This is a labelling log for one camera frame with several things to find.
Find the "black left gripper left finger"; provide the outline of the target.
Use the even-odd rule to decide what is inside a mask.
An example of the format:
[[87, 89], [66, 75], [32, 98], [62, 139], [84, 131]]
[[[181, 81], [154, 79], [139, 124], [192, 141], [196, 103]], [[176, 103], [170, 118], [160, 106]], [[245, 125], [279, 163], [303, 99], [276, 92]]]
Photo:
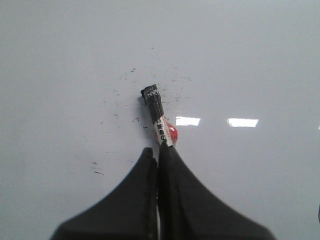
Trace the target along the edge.
[[149, 147], [100, 202], [58, 226], [53, 240], [156, 240], [158, 165]]

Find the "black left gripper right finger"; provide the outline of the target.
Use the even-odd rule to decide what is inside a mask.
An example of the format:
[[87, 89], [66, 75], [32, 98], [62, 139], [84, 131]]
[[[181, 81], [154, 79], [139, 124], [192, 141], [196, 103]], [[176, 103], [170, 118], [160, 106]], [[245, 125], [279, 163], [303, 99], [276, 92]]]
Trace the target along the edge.
[[158, 209], [162, 240], [273, 240], [266, 227], [212, 194], [189, 170], [177, 150], [159, 148]]

